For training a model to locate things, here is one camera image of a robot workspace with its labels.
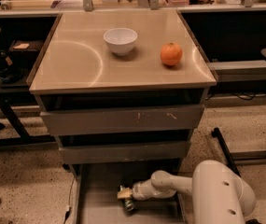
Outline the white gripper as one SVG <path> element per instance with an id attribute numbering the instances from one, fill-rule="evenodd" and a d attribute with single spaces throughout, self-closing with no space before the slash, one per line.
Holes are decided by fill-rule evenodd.
<path id="1" fill-rule="evenodd" d="M 136 183 L 133 185 L 132 189 L 130 188 L 125 188 L 122 189 L 118 192 L 117 198 L 120 199 L 131 199 L 131 198 L 136 199 L 137 201 L 143 201 L 146 196 L 141 190 L 141 184 Z"/>

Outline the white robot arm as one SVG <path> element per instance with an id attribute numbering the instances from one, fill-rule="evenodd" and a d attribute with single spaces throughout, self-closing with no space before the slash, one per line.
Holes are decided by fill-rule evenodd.
<path id="1" fill-rule="evenodd" d="M 202 161 L 192 177 L 154 172 L 150 179 L 118 192 L 119 200 L 165 199 L 176 193 L 192 197 L 195 224 L 245 224 L 256 206 L 254 190 L 219 161 Z"/>

